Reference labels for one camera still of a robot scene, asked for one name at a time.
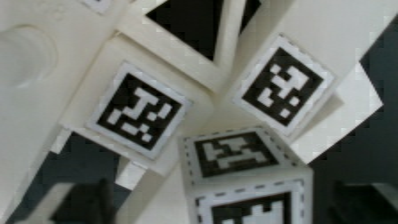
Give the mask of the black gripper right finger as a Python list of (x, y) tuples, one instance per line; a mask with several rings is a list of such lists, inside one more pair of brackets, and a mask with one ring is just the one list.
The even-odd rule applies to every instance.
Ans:
[(398, 224), (398, 187), (388, 183), (344, 183), (332, 188), (330, 224)]

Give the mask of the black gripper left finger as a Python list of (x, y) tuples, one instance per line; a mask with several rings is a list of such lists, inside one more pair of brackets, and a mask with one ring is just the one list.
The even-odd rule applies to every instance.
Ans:
[(28, 216), (14, 224), (115, 224), (108, 181), (58, 183)]

